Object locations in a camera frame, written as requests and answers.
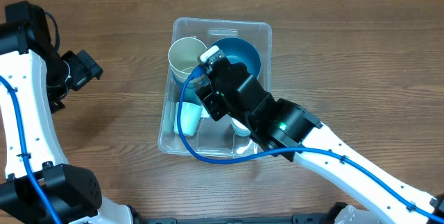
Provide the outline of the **dark blue tall cup back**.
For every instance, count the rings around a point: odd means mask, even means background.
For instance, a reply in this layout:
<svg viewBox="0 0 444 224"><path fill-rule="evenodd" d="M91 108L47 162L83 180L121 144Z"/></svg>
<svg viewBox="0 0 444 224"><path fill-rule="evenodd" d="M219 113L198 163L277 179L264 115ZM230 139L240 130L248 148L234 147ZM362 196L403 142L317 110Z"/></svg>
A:
<svg viewBox="0 0 444 224"><path fill-rule="evenodd" d="M176 77L176 76L174 76L173 79L174 79L174 82L175 82L176 87L177 87L178 89L182 89L182 88L184 87L184 84L185 84L186 78L181 78L181 77ZM195 79L191 80L191 81L187 84L186 88L187 88L187 89L195 90L196 86L199 87L199 86L201 86L204 82L205 82L205 78L204 78L204 76L201 76L201 77L198 77L198 78L195 78Z"/></svg>

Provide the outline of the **cream tall cup back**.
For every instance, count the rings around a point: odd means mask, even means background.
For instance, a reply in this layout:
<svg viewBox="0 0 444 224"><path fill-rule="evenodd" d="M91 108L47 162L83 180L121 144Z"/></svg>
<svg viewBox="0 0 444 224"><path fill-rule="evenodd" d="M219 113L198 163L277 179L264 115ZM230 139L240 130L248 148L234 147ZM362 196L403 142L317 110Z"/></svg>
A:
<svg viewBox="0 0 444 224"><path fill-rule="evenodd" d="M183 70L197 67L197 57L207 50L207 46L195 37L184 37L176 40L170 47L168 59L171 68Z"/></svg>

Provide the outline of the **mint green small cup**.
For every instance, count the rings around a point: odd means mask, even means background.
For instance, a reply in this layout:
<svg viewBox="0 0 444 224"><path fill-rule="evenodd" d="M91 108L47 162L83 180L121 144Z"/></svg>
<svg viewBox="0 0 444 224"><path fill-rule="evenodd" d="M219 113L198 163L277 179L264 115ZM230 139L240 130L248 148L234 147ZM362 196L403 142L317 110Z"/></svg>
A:
<svg viewBox="0 0 444 224"><path fill-rule="evenodd" d="M194 136L200 121L202 107L194 103L183 102L180 113L180 125L185 136Z"/></svg>

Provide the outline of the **cream tall cup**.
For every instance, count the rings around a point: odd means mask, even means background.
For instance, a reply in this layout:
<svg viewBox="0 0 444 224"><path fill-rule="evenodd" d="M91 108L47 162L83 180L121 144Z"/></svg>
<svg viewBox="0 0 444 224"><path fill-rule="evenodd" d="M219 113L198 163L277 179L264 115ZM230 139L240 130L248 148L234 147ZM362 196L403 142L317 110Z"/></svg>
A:
<svg viewBox="0 0 444 224"><path fill-rule="evenodd" d="M168 59L171 68L183 70L197 67L197 57L207 50L207 46L195 37L184 37L176 40L170 47Z"/></svg>
<svg viewBox="0 0 444 224"><path fill-rule="evenodd" d="M173 72L173 77L176 80L177 83L184 83L186 79L191 75L192 71L194 70L194 67L187 67L183 70L178 70L175 68L171 69Z"/></svg>

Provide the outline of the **dark blue tall cup front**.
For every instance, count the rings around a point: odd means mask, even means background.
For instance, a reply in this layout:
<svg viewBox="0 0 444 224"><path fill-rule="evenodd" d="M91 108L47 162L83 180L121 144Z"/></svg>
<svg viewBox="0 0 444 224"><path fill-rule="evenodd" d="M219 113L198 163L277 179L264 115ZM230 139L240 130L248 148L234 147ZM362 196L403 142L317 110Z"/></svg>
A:
<svg viewBox="0 0 444 224"><path fill-rule="evenodd" d="M194 87L181 88L178 93L178 95L179 95L178 102L180 102L182 90L185 91L183 99L182 99L183 103L193 103L198 106L202 105L199 97L197 97L197 95L196 95L196 89Z"/></svg>

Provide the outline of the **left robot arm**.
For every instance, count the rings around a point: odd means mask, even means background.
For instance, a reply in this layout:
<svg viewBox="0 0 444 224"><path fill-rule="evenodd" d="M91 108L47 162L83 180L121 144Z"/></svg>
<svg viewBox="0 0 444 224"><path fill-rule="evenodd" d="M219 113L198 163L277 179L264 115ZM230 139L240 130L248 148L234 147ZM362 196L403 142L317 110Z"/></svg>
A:
<svg viewBox="0 0 444 224"><path fill-rule="evenodd" d="M53 16L27 1L5 7L1 25L1 118L6 181L1 208L23 223L142 223L128 205L106 198L89 169L73 166L58 141L53 113L103 70L86 52L59 54Z"/></svg>

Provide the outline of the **dark blue tall cup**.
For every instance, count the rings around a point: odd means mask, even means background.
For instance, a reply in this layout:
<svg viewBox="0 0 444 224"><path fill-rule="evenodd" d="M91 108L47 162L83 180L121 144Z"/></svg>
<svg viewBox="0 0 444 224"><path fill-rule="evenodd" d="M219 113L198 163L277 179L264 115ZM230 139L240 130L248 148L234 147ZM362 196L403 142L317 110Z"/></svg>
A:
<svg viewBox="0 0 444 224"><path fill-rule="evenodd" d="M182 90L185 91L183 99L182 99L183 103L193 103L198 106L202 105L199 97L197 97L197 95L196 95L196 89L194 87L181 88L178 93L178 95L179 95L178 102L180 102Z"/></svg>
<svg viewBox="0 0 444 224"><path fill-rule="evenodd" d="M182 89L182 88L184 87L184 84L185 84L186 78L181 78L181 77L176 77L176 76L174 76L173 79L174 79L174 82L175 82L176 87L177 87L178 89ZM187 88L187 89L195 90L196 86L199 87L199 86L201 86L204 82L205 82L205 78L204 78L204 76L201 76L201 77L198 77L198 78L195 78L195 79L191 80L191 81L187 84L186 88Z"/></svg>

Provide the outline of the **cream tall cup front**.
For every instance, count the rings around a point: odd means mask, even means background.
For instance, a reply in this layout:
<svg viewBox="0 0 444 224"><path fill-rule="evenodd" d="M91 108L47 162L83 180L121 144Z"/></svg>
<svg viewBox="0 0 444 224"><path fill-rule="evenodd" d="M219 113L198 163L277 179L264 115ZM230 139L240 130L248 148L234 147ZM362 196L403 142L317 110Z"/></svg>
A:
<svg viewBox="0 0 444 224"><path fill-rule="evenodd" d="M192 71L194 70L194 67L187 67L183 70L178 70L175 68L171 69L173 72L173 77L176 80L177 83L184 83L186 79L191 75Z"/></svg>

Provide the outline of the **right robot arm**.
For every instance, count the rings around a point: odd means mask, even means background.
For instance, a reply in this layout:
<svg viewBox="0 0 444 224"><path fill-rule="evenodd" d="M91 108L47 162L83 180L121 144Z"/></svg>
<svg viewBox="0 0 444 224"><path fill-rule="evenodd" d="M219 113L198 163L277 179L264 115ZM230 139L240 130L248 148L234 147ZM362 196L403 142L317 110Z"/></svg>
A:
<svg viewBox="0 0 444 224"><path fill-rule="evenodd" d="M263 89L242 63L215 58L198 65L192 78L209 82L196 94L213 120L240 121L263 151L246 162L282 155L326 178L383 223L442 223L443 199L394 178L349 147L305 108Z"/></svg>

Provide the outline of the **dark blue bowl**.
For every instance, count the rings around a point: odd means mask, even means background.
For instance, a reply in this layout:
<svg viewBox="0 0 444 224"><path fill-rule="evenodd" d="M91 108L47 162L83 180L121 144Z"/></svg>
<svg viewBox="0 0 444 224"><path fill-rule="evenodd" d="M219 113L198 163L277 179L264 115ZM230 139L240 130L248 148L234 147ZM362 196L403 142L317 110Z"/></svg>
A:
<svg viewBox="0 0 444 224"><path fill-rule="evenodd" d="M242 62L250 74L256 78L259 77L262 61L258 51L251 43L241 38L227 37L215 41L211 46L218 46L232 64Z"/></svg>

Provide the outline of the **grey small cup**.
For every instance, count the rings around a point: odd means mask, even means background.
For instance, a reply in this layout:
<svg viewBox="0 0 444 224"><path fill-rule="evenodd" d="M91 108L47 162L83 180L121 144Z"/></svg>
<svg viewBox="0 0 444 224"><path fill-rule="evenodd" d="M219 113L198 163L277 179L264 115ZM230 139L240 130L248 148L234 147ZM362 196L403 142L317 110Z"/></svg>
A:
<svg viewBox="0 0 444 224"><path fill-rule="evenodd" d="M247 129L247 127L245 127L241 122L239 122L235 118L232 118L231 125L236 135L240 137L247 137L250 135L249 129Z"/></svg>

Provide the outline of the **pink small cup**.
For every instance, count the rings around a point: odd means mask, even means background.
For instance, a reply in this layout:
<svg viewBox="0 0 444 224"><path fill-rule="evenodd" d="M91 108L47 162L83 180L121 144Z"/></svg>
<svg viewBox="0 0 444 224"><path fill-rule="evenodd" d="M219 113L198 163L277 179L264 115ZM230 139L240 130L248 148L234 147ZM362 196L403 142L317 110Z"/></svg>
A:
<svg viewBox="0 0 444 224"><path fill-rule="evenodd" d="M166 133L174 133L174 119L176 116L176 103L167 101L164 108L162 120L162 131Z"/></svg>

